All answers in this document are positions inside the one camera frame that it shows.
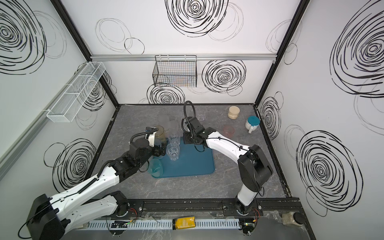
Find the light blue plastic cup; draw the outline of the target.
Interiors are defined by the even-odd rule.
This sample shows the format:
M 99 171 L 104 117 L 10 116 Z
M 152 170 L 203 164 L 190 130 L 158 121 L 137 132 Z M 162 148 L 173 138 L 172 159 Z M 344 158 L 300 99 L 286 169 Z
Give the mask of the light blue plastic cup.
M 156 142 L 152 150 L 154 158 L 162 159 L 167 154 L 166 149 L 167 146 L 162 141 Z

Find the teal green plastic cup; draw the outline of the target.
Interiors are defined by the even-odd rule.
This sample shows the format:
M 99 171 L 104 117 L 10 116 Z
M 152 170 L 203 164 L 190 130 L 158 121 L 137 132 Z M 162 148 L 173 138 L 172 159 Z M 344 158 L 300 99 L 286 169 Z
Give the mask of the teal green plastic cup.
M 160 178 L 164 174 L 162 162 L 159 159 L 150 160 L 148 172 L 154 178 Z

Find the yellow transparent cup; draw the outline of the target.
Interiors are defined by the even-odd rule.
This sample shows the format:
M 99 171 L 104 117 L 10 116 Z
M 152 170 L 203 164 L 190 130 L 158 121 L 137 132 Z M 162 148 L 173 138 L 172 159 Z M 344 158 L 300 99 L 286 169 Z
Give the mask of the yellow transparent cup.
M 166 143 L 167 138 L 166 138 L 166 131 L 165 131 L 164 127 L 157 125 L 157 126 L 155 126 L 155 128 L 158 129 L 155 133 L 155 138 L 160 140 L 162 143 Z

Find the teal plastic tray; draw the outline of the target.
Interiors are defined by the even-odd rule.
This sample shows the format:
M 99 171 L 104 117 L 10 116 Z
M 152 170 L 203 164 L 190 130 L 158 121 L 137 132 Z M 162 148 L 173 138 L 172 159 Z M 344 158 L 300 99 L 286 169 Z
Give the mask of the teal plastic tray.
M 209 175 L 215 171 L 213 151 L 208 148 L 196 147 L 180 143 L 180 157 L 171 161 L 166 154 L 162 159 L 164 174 L 160 178 L 188 177 Z

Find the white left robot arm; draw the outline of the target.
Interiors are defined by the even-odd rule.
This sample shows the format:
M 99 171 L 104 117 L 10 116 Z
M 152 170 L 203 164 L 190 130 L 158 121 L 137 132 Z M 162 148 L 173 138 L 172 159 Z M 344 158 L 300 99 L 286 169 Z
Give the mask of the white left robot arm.
M 76 186 L 48 197 L 45 194 L 34 199 L 24 226 L 32 240 L 59 240 L 74 227 L 99 217 L 112 214 L 126 198 L 113 193 L 101 200 L 88 201 L 130 176 L 149 162 L 150 157 L 163 154 L 155 146 L 158 128 L 147 128 L 130 139 L 130 148 L 121 157 L 107 161 L 99 172 Z

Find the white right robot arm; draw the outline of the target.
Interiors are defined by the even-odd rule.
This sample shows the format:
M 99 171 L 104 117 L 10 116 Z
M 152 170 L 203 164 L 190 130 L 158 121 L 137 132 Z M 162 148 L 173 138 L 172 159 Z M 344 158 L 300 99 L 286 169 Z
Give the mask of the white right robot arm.
M 241 215 L 249 213 L 256 196 L 274 173 L 263 150 L 258 145 L 236 143 L 213 128 L 205 128 L 196 117 L 183 118 L 181 128 L 186 144 L 218 151 L 238 165 L 243 185 L 236 197 L 236 208 Z

